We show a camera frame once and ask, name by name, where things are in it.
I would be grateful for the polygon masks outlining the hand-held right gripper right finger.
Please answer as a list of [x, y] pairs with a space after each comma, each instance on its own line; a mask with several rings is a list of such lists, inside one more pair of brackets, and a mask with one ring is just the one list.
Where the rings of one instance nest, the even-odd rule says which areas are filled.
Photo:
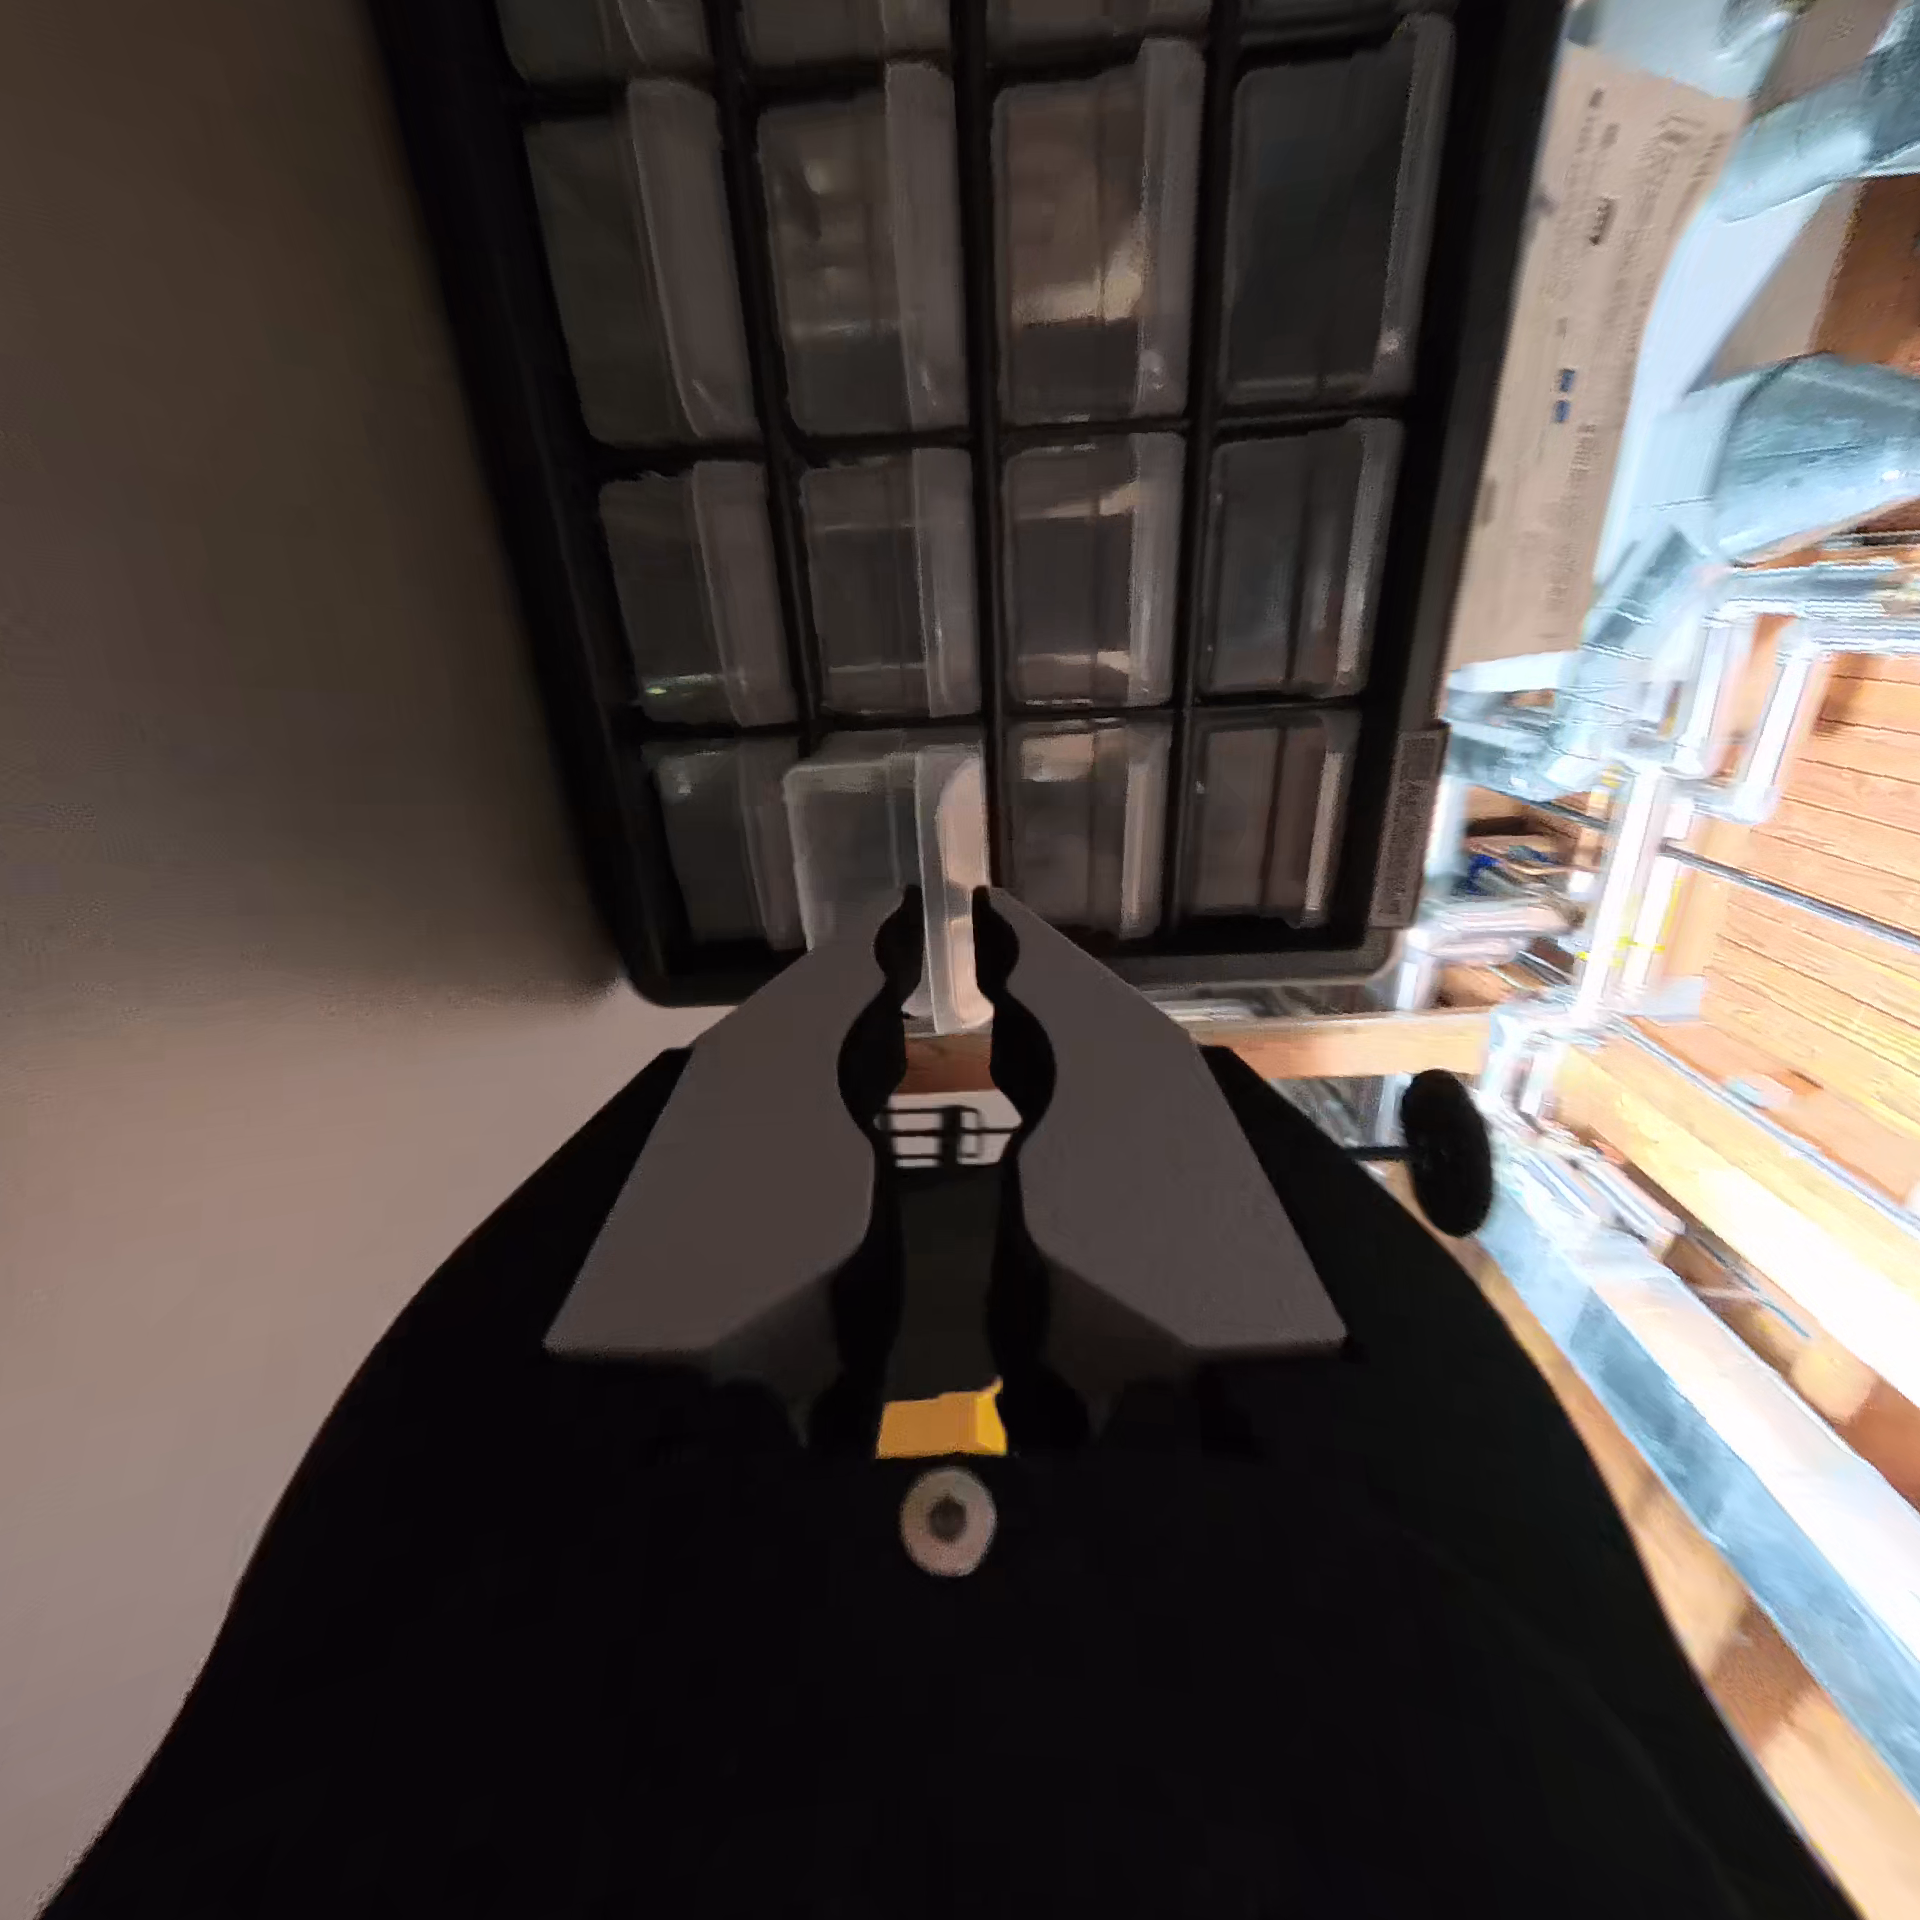
[[1015, 895], [976, 889], [992, 1083], [1015, 1103], [987, 1282], [1008, 1427], [1335, 1358], [1346, 1326], [1205, 1051]]

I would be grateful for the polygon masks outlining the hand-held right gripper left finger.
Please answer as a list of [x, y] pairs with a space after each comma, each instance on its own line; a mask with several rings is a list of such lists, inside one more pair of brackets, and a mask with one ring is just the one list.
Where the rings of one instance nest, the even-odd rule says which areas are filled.
[[805, 1433], [875, 1433], [906, 1297], [893, 1147], [916, 884], [701, 1034], [544, 1349], [765, 1388]]

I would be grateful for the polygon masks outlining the clear plastic drawer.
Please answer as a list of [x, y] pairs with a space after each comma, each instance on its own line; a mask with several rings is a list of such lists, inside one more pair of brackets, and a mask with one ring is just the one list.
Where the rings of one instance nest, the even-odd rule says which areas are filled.
[[982, 762], [966, 730], [862, 730], [827, 735], [782, 780], [806, 948], [918, 886], [923, 971], [903, 1009], [939, 1035], [992, 1022], [974, 938], [974, 895], [992, 881]]

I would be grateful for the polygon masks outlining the black round knob on rod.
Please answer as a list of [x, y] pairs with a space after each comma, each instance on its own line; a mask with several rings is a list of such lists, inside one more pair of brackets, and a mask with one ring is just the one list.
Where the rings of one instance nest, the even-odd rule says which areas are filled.
[[1351, 1145], [1367, 1165], [1402, 1165], [1429, 1225], [1474, 1237], [1494, 1205], [1494, 1147], [1467, 1083], [1448, 1070], [1414, 1071], [1398, 1099], [1398, 1140]]

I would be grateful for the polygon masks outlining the silver ceiling air duct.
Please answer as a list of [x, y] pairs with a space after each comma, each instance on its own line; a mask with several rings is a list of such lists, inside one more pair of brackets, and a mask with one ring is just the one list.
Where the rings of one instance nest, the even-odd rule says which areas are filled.
[[1586, 634], [1661, 621], [1696, 580], [1838, 532], [1916, 495], [1916, 375], [1798, 353], [1712, 375], [1738, 322], [1818, 213], [1916, 175], [1916, 5], [1867, 5], [1875, 36], [1772, 106], [1709, 89], [1716, 129], [1652, 281], [1626, 375]]

